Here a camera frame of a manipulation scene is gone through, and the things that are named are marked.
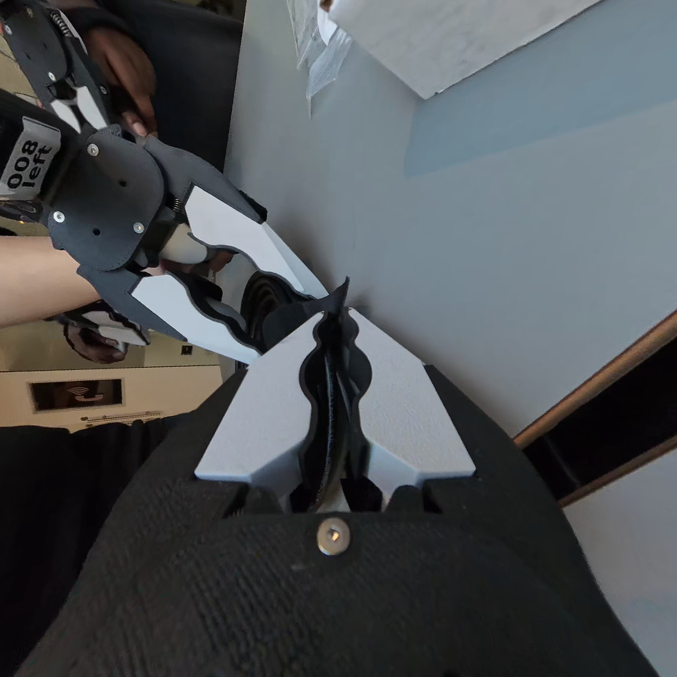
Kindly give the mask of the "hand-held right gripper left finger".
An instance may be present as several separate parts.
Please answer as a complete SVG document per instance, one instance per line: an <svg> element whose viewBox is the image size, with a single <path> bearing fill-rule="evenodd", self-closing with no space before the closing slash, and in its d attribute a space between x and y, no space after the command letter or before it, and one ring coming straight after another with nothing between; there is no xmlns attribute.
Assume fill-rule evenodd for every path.
<svg viewBox="0 0 677 677"><path fill-rule="evenodd" d="M195 476L273 491L278 500L301 483L299 450L311 426L311 402L300 384L305 359L317 347L319 312L255 360L224 413Z"/></svg>

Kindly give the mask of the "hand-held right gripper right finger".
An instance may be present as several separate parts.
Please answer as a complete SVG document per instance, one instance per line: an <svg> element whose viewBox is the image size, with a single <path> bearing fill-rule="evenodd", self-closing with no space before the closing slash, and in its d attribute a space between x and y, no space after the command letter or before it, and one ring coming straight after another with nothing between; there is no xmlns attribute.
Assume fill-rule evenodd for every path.
<svg viewBox="0 0 677 677"><path fill-rule="evenodd" d="M355 309L356 348L368 359L371 380L360 397L360 428L368 446L366 477L384 504L401 486L467 478L476 472L424 363Z"/></svg>

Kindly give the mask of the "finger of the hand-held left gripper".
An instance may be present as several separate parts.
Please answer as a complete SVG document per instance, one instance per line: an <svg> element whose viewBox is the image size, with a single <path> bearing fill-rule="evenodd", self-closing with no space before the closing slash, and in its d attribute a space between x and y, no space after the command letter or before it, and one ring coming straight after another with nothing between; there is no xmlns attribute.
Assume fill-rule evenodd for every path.
<svg viewBox="0 0 677 677"><path fill-rule="evenodd" d="M257 223L197 185L191 187L185 212L192 237L208 248L242 254L258 271L285 281L304 297L328 295L323 283L267 223Z"/></svg>
<svg viewBox="0 0 677 677"><path fill-rule="evenodd" d="M230 306L191 290L174 274L143 277L131 297L193 345L246 365L261 356Z"/></svg>

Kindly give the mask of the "person's left forearm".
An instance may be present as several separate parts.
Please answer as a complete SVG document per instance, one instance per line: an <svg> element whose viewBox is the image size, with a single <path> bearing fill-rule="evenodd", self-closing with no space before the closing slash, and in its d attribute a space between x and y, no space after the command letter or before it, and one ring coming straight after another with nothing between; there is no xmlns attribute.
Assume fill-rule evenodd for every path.
<svg viewBox="0 0 677 677"><path fill-rule="evenodd" d="M1 327L37 322L100 299L50 238L1 237Z"/></svg>

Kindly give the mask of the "grey desk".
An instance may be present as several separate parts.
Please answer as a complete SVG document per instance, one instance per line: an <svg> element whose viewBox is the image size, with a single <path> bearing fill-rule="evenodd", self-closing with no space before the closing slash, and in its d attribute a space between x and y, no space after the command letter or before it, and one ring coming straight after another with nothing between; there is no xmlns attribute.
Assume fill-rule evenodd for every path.
<svg viewBox="0 0 677 677"><path fill-rule="evenodd" d="M549 632L508 579L517 537L568 575L660 676L676 675L676 455L568 509L506 437L559 404L676 309L676 2L603 1L428 100L360 46L309 116L286 1L248 1L226 169L350 303L439 368L453 421L487 461L453 481L451 537L427 563L497 592L452 621L463 676L602 676L573 651L526 659Z"/></svg>

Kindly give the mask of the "small clear bag red parts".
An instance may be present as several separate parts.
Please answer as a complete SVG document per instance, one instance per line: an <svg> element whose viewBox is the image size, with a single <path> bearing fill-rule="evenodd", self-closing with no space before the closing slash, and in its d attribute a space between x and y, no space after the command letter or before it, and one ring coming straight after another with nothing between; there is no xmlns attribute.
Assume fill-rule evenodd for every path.
<svg viewBox="0 0 677 677"><path fill-rule="evenodd" d="M333 1L287 1L297 69L307 71L309 116L313 99L333 83L349 53L352 38L330 18Z"/></svg>

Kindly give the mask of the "person's dark clothing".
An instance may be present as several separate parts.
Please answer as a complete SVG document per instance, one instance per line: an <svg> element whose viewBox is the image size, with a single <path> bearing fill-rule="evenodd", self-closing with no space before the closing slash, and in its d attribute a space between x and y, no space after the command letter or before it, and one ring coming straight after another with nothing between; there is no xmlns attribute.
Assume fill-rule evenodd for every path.
<svg viewBox="0 0 677 677"><path fill-rule="evenodd" d="M1 675L59 614L115 502L183 415L1 428Z"/></svg>

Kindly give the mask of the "white cardboard box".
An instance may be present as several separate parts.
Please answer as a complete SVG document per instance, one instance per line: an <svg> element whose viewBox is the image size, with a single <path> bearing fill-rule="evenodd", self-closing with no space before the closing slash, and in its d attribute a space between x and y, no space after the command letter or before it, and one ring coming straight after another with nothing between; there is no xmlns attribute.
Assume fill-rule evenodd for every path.
<svg viewBox="0 0 677 677"><path fill-rule="evenodd" d="M319 12L429 99L597 1L320 1Z"/></svg>

